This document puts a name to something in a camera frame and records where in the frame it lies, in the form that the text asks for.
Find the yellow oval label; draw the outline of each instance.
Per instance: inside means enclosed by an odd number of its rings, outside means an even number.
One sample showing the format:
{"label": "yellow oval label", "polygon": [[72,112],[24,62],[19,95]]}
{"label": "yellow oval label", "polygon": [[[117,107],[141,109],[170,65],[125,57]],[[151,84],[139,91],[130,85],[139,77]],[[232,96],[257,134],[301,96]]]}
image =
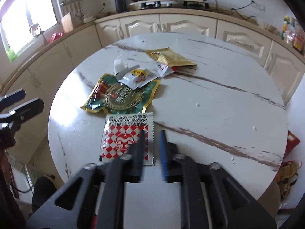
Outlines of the yellow oval label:
{"label": "yellow oval label", "polygon": [[136,76],[146,76],[146,71],[143,69],[133,69],[131,71],[131,74],[136,75]]}

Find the table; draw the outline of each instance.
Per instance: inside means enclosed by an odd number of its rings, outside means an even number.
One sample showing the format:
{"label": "table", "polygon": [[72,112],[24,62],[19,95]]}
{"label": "table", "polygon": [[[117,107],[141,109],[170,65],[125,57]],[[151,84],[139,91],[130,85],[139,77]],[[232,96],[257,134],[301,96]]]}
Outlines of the table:
{"label": "table", "polygon": [[80,109],[100,76],[113,73],[120,54],[129,66],[152,69],[143,50],[165,47],[198,66],[162,79],[147,108],[155,117],[156,166],[144,168],[142,183],[126,185],[126,229],[180,228],[179,185],[162,181],[159,130],[196,162],[219,162],[256,199],[273,180],[286,147],[288,119],[280,93],[246,52],[200,34],[150,33],[94,53],[58,90],[48,137],[64,182],[86,163],[100,164],[105,115]]}

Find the snack wrapper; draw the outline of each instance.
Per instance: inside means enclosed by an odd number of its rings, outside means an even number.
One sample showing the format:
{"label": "snack wrapper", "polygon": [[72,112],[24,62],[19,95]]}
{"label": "snack wrapper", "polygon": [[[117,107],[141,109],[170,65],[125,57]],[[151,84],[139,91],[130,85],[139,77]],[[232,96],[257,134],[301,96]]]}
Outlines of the snack wrapper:
{"label": "snack wrapper", "polygon": [[105,129],[100,148],[100,161],[108,163],[128,153],[129,145],[145,133],[144,165],[153,164],[154,119],[153,113],[106,116]]}
{"label": "snack wrapper", "polygon": [[120,83],[125,84],[132,90],[136,88],[141,88],[145,84],[159,77],[157,74],[149,71],[148,69],[133,69],[132,71],[126,73],[121,80]]}
{"label": "snack wrapper", "polygon": [[160,62],[153,62],[153,65],[160,77],[166,77],[179,69],[179,67],[169,67],[168,65]]}
{"label": "snack wrapper", "polygon": [[174,66],[187,66],[196,65],[193,61],[182,57],[180,54],[175,53],[170,48],[162,48],[156,50],[145,51],[153,60],[169,67]]}
{"label": "snack wrapper", "polygon": [[152,102],[160,80],[153,80],[144,87],[134,91],[119,83],[114,75],[104,74],[92,90],[89,98],[81,108],[106,114],[140,114],[145,113]]}

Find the green package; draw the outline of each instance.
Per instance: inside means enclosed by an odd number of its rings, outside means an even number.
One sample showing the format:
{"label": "green package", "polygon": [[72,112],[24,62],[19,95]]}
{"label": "green package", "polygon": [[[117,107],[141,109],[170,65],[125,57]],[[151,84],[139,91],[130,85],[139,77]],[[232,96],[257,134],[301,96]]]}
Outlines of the green package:
{"label": "green package", "polygon": [[160,80],[153,80],[140,89],[132,90],[119,83],[116,76],[104,74],[81,108],[106,114],[143,114],[152,102]]}

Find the window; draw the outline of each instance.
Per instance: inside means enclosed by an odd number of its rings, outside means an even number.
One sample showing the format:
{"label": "window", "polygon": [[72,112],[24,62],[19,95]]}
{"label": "window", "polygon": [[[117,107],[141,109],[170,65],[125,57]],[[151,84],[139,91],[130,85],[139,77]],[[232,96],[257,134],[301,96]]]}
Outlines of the window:
{"label": "window", "polygon": [[43,31],[57,24],[51,0],[15,0],[1,22],[5,48],[19,52],[33,39],[29,28],[35,23]]}

